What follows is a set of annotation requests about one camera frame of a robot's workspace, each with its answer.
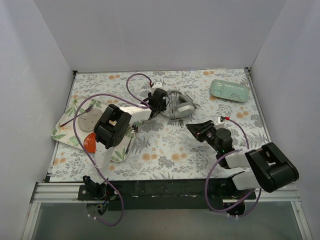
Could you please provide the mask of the white grey headphones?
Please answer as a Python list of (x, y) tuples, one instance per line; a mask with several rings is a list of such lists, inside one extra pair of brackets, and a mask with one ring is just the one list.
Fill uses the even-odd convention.
[(160, 114), (171, 120), (183, 119), (201, 108), (186, 92), (179, 90), (169, 90), (166, 103), (166, 110)]

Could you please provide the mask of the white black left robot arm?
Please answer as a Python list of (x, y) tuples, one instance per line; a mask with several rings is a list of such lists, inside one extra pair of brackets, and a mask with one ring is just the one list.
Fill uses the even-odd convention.
[(106, 196), (108, 167), (116, 147), (121, 144), (127, 128), (142, 121), (155, 118), (166, 110), (167, 92), (161, 88), (152, 90), (144, 100), (149, 107), (140, 106), (117, 107), (109, 105), (93, 128), (95, 133), (95, 153), (93, 167), (95, 170), (89, 176), (83, 177), (86, 191), (95, 199), (101, 200)]

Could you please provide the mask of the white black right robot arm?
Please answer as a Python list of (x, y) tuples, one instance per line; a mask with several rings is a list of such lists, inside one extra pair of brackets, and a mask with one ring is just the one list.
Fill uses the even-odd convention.
[(273, 142), (259, 149), (236, 150), (232, 133), (224, 127), (223, 120), (225, 118), (221, 117), (217, 124), (209, 120), (186, 125), (198, 142), (207, 142), (216, 151), (215, 166), (249, 169), (221, 179), (214, 187), (219, 195), (237, 199), (247, 190), (261, 189), (272, 193), (299, 179), (297, 168)]

